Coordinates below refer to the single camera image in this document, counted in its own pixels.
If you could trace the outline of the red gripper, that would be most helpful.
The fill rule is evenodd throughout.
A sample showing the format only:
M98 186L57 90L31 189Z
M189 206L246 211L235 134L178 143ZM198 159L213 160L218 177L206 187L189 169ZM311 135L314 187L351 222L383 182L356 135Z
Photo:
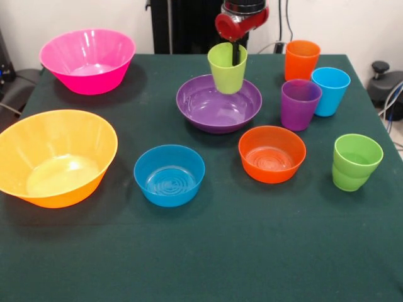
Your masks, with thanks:
M269 8L265 7L258 13L250 15L236 15L222 9L215 18L215 28L221 38L236 40L232 42L232 65L237 66L240 62L239 40L251 30L263 25L269 16Z

